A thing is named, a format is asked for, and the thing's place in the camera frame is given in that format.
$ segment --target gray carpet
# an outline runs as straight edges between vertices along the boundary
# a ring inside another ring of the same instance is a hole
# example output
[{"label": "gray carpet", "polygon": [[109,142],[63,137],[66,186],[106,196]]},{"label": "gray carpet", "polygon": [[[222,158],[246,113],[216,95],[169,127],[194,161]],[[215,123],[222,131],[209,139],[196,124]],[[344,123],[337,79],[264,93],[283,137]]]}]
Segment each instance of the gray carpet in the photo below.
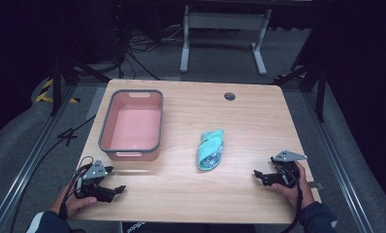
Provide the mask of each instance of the gray carpet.
[{"label": "gray carpet", "polygon": [[[211,31],[194,33],[190,44],[189,70],[186,74],[178,70],[182,46],[180,41],[135,55],[151,73],[160,78],[180,79],[183,82],[270,83],[277,75],[290,72],[290,66],[308,32],[308,30],[267,32],[262,46],[262,55],[268,70],[266,77],[258,75],[249,48],[253,38],[257,37],[253,32],[242,31],[229,37]],[[128,61],[122,65],[126,78],[133,79],[135,76],[135,79],[151,79],[150,74],[138,63],[130,57],[127,59]],[[118,70],[109,72],[107,76],[117,78]],[[315,93],[312,91],[303,94],[293,87],[297,84],[298,81],[294,80],[285,84],[282,89],[305,153],[309,155],[308,162],[313,176],[317,182],[324,185],[324,189],[320,190],[321,198],[337,213],[338,232],[360,232],[335,171],[330,165],[329,151],[315,125],[315,116],[308,109],[306,95],[308,98],[314,97]],[[32,93],[32,100],[42,86],[41,83]],[[63,109],[44,151],[58,141],[57,135],[69,128],[80,126],[95,113],[104,86],[105,83],[98,83],[91,77],[81,79],[73,94],[80,102],[68,104]],[[31,109],[15,118],[0,132],[0,204],[40,137],[50,112],[51,103],[34,103]],[[386,232],[386,197],[357,148],[329,87],[325,98],[324,118],[325,127],[363,204],[373,232]],[[91,123],[90,121],[75,133],[78,138],[73,139],[69,147],[65,147],[65,142],[58,145],[40,165],[22,199],[14,232],[24,232],[31,218],[36,213],[48,209],[58,188],[72,177]],[[0,232],[9,232],[12,216],[7,218]],[[117,232],[116,222],[71,221],[71,223],[74,228],[85,228],[88,233]],[[268,233],[280,232],[285,227],[286,225],[256,225],[258,232]],[[293,232],[303,232],[303,229],[298,226]]]}]

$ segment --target black cable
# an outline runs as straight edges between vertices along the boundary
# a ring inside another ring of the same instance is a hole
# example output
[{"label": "black cable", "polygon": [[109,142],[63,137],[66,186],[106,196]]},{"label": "black cable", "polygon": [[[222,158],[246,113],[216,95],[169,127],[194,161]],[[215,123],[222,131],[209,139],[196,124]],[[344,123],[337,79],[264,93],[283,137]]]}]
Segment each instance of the black cable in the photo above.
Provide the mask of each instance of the black cable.
[{"label": "black cable", "polygon": [[296,182],[296,186],[297,186],[297,205],[296,205],[296,214],[295,214],[295,218],[293,219],[293,222],[286,228],[284,229],[281,233],[288,233],[290,232],[295,226],[296,224],[299,222],[299,218],[300,218],[300,214],[302,212],[302,201],[303,201],[303,192],[302,192],[302,189],[300,188],[300,182],[299,182],[299,179],[297,179],[293,173],[289,172],[288,170],[284,169],[282,166],[279,166],[278,167],[278,170],[281,170],[281,171],[284,171],[285,173],[289,174],[293,179],[294,181]]},{"label": "black cable", "polygon": [[133,55],[132,53],[130,53],[128,50],[126,51],[126,53],[127,54],[129,54],[130,55],[130,57],[132,57],[140,66],[142,66],[142,68],[144,68],[154,79],[156,79],[156,80],[158,80],[158,81],[162,81],[162,79],[160,79],[160,78],[158,78],[157,76],[155,76],[155,75],[153,75],[150,71],[148,71],[146,68],[145,68],[145,66],[142,64],[142,63],[140,63],[139,61],[138,61],[138,59],[136,59],[136,57],[135,57],[135,55]]},{"label": "black cable", "polygon": [[[88,119],[85,123],[83,123],[81,126],[77,127],[76,129],[73,130],[73,132],[79,130],[80,128],[82,128],[85,124],[87,124],[88,122],[90,122],[92,119],[94,119],[96,116],[93,116],[92,118]],[[44,155],[42,155],[41,159],[39,160],[39,162],[36,164],[36,166],[33,168],[33,171],[32,171],[32,175],[29,177],[29,179],[27,180],[26,182],[26,186],[24,187],[23,191],[20,193],[20,197],[17,201],[17,204],[16,204],[16,210],[15,210],[15,215],[12,219],[12,224],[11,224],[11,229],[10,229],[10,232],[12,233],[14,231],[14,228],[15,228],[15,224],[16,224],[16,219],[17,219],[17,213],[20,209],[20,204],[21,204],[21,201],[24,197],[24,194],[26,192],[26,189],[27,189],[27,186],[29,186],[30,182],[32,181],[32,178],[34,176],[34,174],[36,173],[37,169],[39,168],[39,166],[42,164],[42,162],[45,160],[45,158],[48,156],[48,154],[57,146],[59,145],[61,142],[63,142],[63,140],[65,140],[66,138],[62,138],[60,139],[59,141],[57,141]]]}]

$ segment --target metal stand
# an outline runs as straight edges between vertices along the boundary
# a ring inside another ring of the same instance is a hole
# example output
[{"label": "metal stand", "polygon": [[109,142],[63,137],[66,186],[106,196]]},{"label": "metal stand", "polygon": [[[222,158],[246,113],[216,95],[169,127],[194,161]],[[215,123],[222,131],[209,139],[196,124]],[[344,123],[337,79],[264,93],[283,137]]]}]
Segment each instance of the metal stand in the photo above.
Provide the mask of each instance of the metal stand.
[{"label": "metal stand", "polygon": [[181,52],[180,72],[186,73],[189,61],[189,29],[190,28],[218,28],[258,30],[259,38],[256,43],[251,44],[254,59],[261,76],[267,75],[260,48],[266,29],[269,24],[272,10],[266,10],[264,15],[245,14],[221,14],[221,13],[191,13],[189,6],[184,8],[184,43]]},{"label": "metal stand", "polygon": [[61,85],[61,76],[63,76],[67,85],[77,85],[79,82],[79,77],[74,67],[78,66],[83,71],[97,78],[98,80],[108,83],[111,79],[102,75],[98,71],[92,69],[91,67],[81,64],[76,61],[74,58],[60,55],[56,58],[53,64],[53,109],[51,111],[51,116],[54,116],[61,106],[62,98],[62,85]]}]

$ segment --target person's right hand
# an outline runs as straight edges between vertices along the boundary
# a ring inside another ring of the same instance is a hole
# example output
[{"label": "person's right hand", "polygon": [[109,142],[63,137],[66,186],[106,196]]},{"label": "person's right hand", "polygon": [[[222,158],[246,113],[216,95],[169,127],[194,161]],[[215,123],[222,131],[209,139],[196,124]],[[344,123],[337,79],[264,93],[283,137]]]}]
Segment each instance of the person's right hand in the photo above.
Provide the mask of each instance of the person's right hand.
[{"label": "person's right hand", "polygon": [[[295,163],[299,168],[299,173],[300,173],[299,183],[300,183],[300,189],[302,190],[302,193],[303,193],[303,201],[302,201],[302,209],[303,209],[304,207],[313,203],[314,198],[313,198],[313,193],[311,192],[310,185],[306,180],[305,168],[298,161],[295,161]],[[272,189],[275,192],[280,193],[283,196],[287,197],[287,199],[292,204],[292,206],[294,206],[295,208],[297,207],[298,191],[297,191],[296,185],[292,188],[288,188],[279,183],[274,183],[272,184]]]}]

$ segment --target metal frame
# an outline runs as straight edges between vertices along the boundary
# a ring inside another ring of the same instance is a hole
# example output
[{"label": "metal frame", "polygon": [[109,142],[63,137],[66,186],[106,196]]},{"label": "metal frame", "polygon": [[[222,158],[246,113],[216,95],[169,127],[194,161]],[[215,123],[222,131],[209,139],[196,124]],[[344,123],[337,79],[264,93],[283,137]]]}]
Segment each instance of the metal frame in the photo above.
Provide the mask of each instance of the metal frame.
[{"label": "metal frame", "polygon": [[260,48],[269,24],[272,10],[266,10],[264,15],[222,14],[222,13],[190,13],[189,6],[184,7],[184,42],[181,51],[180,72],[186,73],[189,61],[189,29],[190,28],[219,28],[258,30],[259,38],[251,44],[251,50],[261,76],[267,75]]}]

